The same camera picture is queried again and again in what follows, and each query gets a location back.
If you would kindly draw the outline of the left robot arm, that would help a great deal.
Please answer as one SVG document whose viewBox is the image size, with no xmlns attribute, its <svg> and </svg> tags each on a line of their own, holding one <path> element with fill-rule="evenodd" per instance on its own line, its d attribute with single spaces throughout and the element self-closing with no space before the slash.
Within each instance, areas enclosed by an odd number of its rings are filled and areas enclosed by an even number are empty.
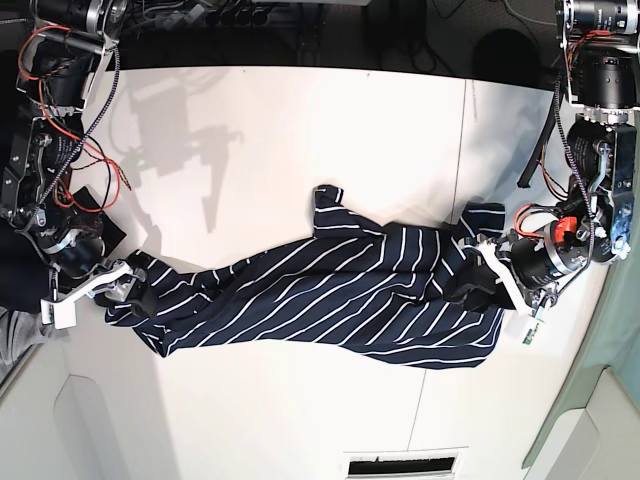
<svg viewBox="0 0 640 480">
<path fill-rule="evenodd" d="M 554 203 L 468 204 L 455 246 L 463 265 L 442 297 L 467 311 L 490 307 L 534 318 L 553 307 L 592 264 L 627 257 L 634 214 L 639 108 L 639 5 L 559 1 L 561 68 L 547 119 L 518 184 L 544 169 L 552 134 L 570 175 L 550 186 Z"/>
</svg>

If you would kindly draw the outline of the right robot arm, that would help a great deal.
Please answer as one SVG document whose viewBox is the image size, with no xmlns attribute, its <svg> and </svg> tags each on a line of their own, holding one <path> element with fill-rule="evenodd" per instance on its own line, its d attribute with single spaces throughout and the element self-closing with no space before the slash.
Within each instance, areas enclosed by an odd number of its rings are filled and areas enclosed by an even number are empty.
<svg viewBox="0 0 640 480">
<path fill-rule="evenodd" d="M 63 328 L 82 296 L 155 313 L 144 266 L 114 260 L 107 217 L 125 184 L 83 111 L 106 66 L 120 63 L 124 1 L 33 1 L 1 100 L 1 305 Z"/>
</svg>

